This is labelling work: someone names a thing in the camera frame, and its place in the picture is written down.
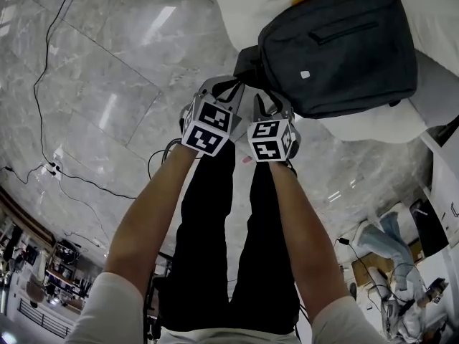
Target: leg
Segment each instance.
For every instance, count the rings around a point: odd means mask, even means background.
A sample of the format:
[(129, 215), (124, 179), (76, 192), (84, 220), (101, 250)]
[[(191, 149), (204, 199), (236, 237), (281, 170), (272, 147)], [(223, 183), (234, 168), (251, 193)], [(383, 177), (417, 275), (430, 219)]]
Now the leg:
[(227, 326), (227, 245), (235, 145), (204, 156), (181, 203), (171, 274), (159, 292), (163, 326), (191, 331)]
[(288, 334), (298, 321), (300, 302), (280, 223), (278, 197), (266, 163), (257, 165), (250, 203), (252, 216), (229, 304), (229, 320), (234, 328)]
[(407, 289), (407, 275), (412, 269), (414, 262), (411, 252), (405, 248), (405, 245), (400, 244), (372, 224), (363, 229), (356, 241), (356, 245), (366, 247), (373, 253), (386, 259), (392, 259), (394, 268), (396, 268), (394, 276), (397, 282), (397, 289)]
[(405, 249), (407, 249), (411, 253), (410, 248), (405, 243), (405, 241), (402, 238), (402, 235), (400, 234), (400, 227), (399, 222), (397, 220), (397, 216), (398, 213), (396, 211), (388, 213), (379, 220), (379, 224), (381, 224), (382, 230), (385, 234), (387, 234), (390, 238), (400, 243)]

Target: black cable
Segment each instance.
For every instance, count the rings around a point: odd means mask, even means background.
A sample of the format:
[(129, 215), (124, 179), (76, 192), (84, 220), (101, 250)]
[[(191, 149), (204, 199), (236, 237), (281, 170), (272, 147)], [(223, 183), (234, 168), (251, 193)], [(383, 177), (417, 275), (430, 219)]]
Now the black cable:
[(54, 20), (52, 21), (52, 23), (50, 24), (48, 30), (47, 30), (47, 33), (46, 33), (46, 37), (45, 37), (45, 42), (46, 42), (46, 56), (45, 56), (45, 59), (44, 59), (44, 69), (43, 69), (43, 72), (41, 73), (41, 75), (39, 76), (39, 78), (37, 79), (37, 81), (34, 83), (34, 86), (33, 86), (33, 89), (34, 89), (34, 98), (35, 98), (35, 102), (37, 103), (37, 107), (38, 107), (38, 113), (40, 115), (40, 143), (42, 145), (42, 155), (44, 157), (44, 159), (46, 159), (46, 161), (52, 165), (54, 167), (54, 163), (53, 162), (50, 162), (48, 160), (48, 158), (46, 157), (46, 155), (44, 154), (44, 146), (43, 146), (43, 116), (42, 116), (42, 109), (40, 107), (40, 104), (38, 102), (38, 84), (39, 84), (39, 81), (44, 77), (44, 75), (46, 74), (47, 70), (48, 70), (48, 58), (49, 58), (49, 41), (51, 40), (51, 36), (49, 35), (49, 33), (51, 32), (51, 28), (52, 26), (54, 25), (54, 23), (57, 21), (57, 19), (59, 18), (59, 15), (60, 15), (60, 12), (62, 11), (62, 8), (64, 7), (65, 3), (67, 2), (67, 0), (64, 0), (62, 2), (62, 4), (60, 5), (60, 8), (59, 8), (59, 11), (57, 12), (56, 14), (56, 17), (54, 18)]
[(91, 244), (93, 244), (94, 246), (96, 247), (100, 247), (98, 244), (96, 244), (95, 242), (91, 241), (90, 239), (88, 239), (87, 237), (85, 236), (82, 236), (81, 234), (78, 234), (77, 232), (71, 232), (71, 233), (65, 233), (64, 232), (64, 236), (66, 236), (67, 238), (72, 236), (72, 235), (75, 235), (75, 236), (78, 236), (80, 238), (83, 238), (85, 239), (86, 241), (90, 242)]
[(109, 240), (109, 238), (108, 238), (108, 235), (105, 233), (105, 230), (104, 230), (104, 228), (103, 228), (103, 226), (102, 226), (102, 222), (100, 221), (100, 219), (99, 219), (97, 213), (95, 212), (95, 210), (93, 209), (93, 207), (92, 207), (91, 205), (89, 205), (88, 203), (85, 203), (84, 201), (81, 201), (81, 200), (78, 200), (78, 199), (74, 199), (73, 197), (71, 197), (68, 193), (66, 193), (66, 192), (64, 191), (64, 189), (62, 188), (62, 184), (60, 183), (60, 181), (59, 181), (59, 187), (60, 187), (60, 190), (66, 195), (67, 198), (72, 199), (72, 200), (74, 200), (74, 201), (78, 201), (79, 203), (84, 204), (84, 205), (86, 205), (89, 209), (91, 209), (91, 211), (94, 213), (95, 218), (96, 218), (96, 219), (98, 220), (98, 222), (99, 222), (100, 229), (102, 230), (102, 233), (104, 233), (105, 238), (107, 239), (107, 243), (110, 243), (110, 240)]
[(34, 168), (34, 169), (31, 169), (31, 170), (28, 172), (28, 174), (27, 174), (26, 181), (21, 180), (21, 178), (18, 176), (18, 174), (16, 173), (16, 171), (15, 171), (13, 168), (11, 168), (11, 167), (3, 167), (0, 171), (2, 171), (2, 170), (5, 169), (5, 170), (7, 170), (8, 172), (13, 173), (13, 174), (16, 176), (16, 178), (17, 178), (18, 180), (20, 180), (24, 185), (27, 185), (27, 184), (29, 183), (30, 174), (31, 174), (32, 172), (35, 172), (37, 169), (39, 169), (39, 168), (41, 168), (41, 167), (44, 167), (44, 166), (43, 166), (42, 164), (40, 164), (38, 167), (36, 167), (36, 168)]
[(79, 177), (79, 176), (70, 176), (70, 175), (67, 175), (62, 169), (60, 169), (59, 166), (56, 166), (56, 171), (61, 173), (62, 175), (64, 175), (65, 177), (68, 177), (68, 178), (77, 178), (83, 182), (86, 182), (86, 183), (90, 183), (91, 185), (94, 185), (95, 187), (99, 188), (100, 190), (102, 191), (107, 191), (108, 193), (114, 195), (114, 196), (119, 196), (121, 198), (125, 198), (125, 199), (129, 199), (129, 200), (136, 200), (137, 198), (134, 198), (132, 196), (126, 196), (126, 195), (123, 195), (121, 193), (115, 193), (113, 191), (110, 191), (108, 190), (107, 188), (104, 188), (104, 187), (101, 187), (99, 185), (97, 185), (96, 183), (92, 182), (92, 181), (89, 181), (89, 180), (85, 180), (84, 178), (82, 177)]
[(151, 174), (150, 174), (150, 162), (151, 162), (151, 159), (152, 159), (156, 154), (158, 154), (158, 153), (160, 153), (160, 152), (164, 152), (164, 151), (166, 151), (166, 149), (158, 150), (157, 152), (153, 153), (153, 154), (150, 156), (150, 158), (149, 158), (149, 160), (148, 160), (148, 163), (147, 163), (148, 177), (149, 177), (150, 179), (151, 179)]
[(308, 321), (308, 323), (311, 324), (311, 321), (309, 320), (309, 316), (306, 314), (306, 309), (304, 308), (304, 306), (302, 306), (302, 304), (300, 304), (300, 311), (303, 314), (304, 318)]
[(296, 327), (296, 324), (295, 324), (295, 334), (296, 334), (296, 337), (298, 338), (298, 340), (301, 343), (300, 334), (298, 333), (298, 328)]
[(364, 266), (365, 270), (366, 270), (366, 273), (368, 274), (369, 278), (372, 280), (373, 282), (373, 285), (375, 287), (379, 287), (379, 286), (382, 286), (382, 287), (385, 287), (389, 292), (392, 293), (392, 295), (394, 295), (395, 298), (397, 298), (398, 300), (402, 301), (403, 303), (407, 303), (407, 301), (404, 301), (402, 300), (401, 298), (398, 298), (395, 293), (393, 293), (393, 291), (391, 291), (390, 287), (386, 287), (384, 285), (378, 285), (376, 284), (376, 282), (373, 280), (372, 276), (370, 275), (370, 272), (368, 271), (368, 269), (366, 268), (366, 265), (365, 263), (361, 260), (361, 258), (359, 256), (357, 256), (357, 253), (356, 253), (356, 250), (351, 246), (351, 244), (348, 244), (349, 247), (351, 247), (352, 251), (354, 251), (354, 254), (356, 255), (356, 258), (360, 261), (360, 263)]
[(374, 301), (370, 298), (370, 290), (367, 290), (366, 291), (366, 296), (368, 297), (368, 299), (373, 303), (373, 305), (375, 306), (375, 308), (379, 311), (379, 313), (382, 314), (381, 310), (378, 308), (377, 304), (374, 303)]
[(176, 138), (176, 139), (173, 139), (171, 140), (167, 146), (164, 148), (164, 149), (161, 149), (161, 150), (158, 150), (156, 151), (155, 153), (153, 153), (150, 158), (148, 159), (148, 163), (147, 163), (147, 171), (148, 171), (148, 177), (151, 179), (151, 173), (150, 173), (150, 162), (151, 162), (151, 159), (158, 153), (161, 153), (161, 152), (164, 152), (163, 154), (163, 158), (161, 159), (161, 164), (163, 164), (166, 159), (167, 159), (167, 155), (172, 151), (171, 148), (173, 145), (176, 145), (176, 144), (181, 144), (181, 138)]

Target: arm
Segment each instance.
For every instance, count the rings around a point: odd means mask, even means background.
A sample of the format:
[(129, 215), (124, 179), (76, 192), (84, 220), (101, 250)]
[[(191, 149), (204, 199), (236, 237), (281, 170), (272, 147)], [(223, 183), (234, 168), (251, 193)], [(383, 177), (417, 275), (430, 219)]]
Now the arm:
[(270, 163), (293, 276), (311, 322), (349, 295), (331, 241), (291, 170)]
[(113, 237), (105, 272), (126, 278), (142, 295), (196, 154), (191, 148), (176, 145), (132, 203)]

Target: blue jeans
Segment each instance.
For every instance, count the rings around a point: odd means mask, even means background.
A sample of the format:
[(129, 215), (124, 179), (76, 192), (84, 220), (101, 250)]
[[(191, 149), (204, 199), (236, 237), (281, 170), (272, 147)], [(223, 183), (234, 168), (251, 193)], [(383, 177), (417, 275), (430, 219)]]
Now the blue jeans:
[(357, 246), (365, 247), (371, 252), (392, 259), (394, 262), (394, 277), (396, 290), (407, 289), (407, 275), (415, 265), (410, 248), (400, 235), (399, 224), (395, 211), (385, 215), (379, 223), (383, 231), (370, 224), (362, 231)]

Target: person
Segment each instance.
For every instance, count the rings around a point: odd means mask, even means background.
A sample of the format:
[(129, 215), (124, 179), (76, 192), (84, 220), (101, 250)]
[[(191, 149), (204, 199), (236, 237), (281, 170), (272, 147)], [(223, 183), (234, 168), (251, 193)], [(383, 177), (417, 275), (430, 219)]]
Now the person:
[(394, 292), (390, 290), (390, 282), (383, 272), (376, 268), (369, 268), (372, 282), (376, 285), (382, 299), (383, 327), (387, 328), (385, 333), (389, 340), (399, 338), (403, 343), (418, 343), (422, 341), (426, 329), (425, 307), (420, 304), (425, 298), (425, 292), (411, 250), (400, 234), (397, 217), (398, 213), (395, 211), (384, 215), (379, 220), (382, 231), (368, 221), (364, 221), (356, 231), (353, 245), (366, 248), (394, 262), (392, 273), (396, 282)]
[[(149, 277), (196, 155), (176, 145), (132, 203), (66, 343), (142, 343)], [(234, 169), (235, 145), (227, 141), (215, 157), (202, 157), (186, 190), (171, 273), (159, 291), (159, 342), (299, 343), (296, 283), (315, 343), (385, 343), (349, 296), (328, 234), (283, 163), (256, 165), (252, 215), (228, 300), (224, 224)]]

